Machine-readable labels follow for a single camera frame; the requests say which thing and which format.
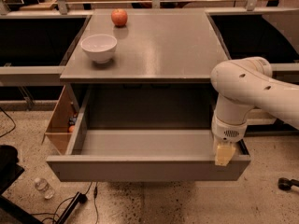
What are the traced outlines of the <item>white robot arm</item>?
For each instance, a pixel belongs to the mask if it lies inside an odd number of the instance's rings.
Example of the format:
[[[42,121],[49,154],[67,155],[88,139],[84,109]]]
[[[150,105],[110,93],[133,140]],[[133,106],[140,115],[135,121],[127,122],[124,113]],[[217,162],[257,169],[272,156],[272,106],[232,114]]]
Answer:
[[[299,87],[272,76],[271,64],[262,57],[225,61],[211,71],[218,92],[211,123],[216,165],[231,161],[255,107],[299,129]]]

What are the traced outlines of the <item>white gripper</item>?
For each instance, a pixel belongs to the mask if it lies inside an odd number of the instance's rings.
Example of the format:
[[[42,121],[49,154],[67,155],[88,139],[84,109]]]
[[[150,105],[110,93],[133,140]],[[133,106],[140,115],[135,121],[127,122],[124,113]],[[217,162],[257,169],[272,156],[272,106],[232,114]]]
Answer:
[[[212,118],[211,131],[215,136],[213,151],[215,164],[227,166],[236,151],[236,144],[240,141],[247,129],[247,124],[233,125],[219,120],[216,116]]]

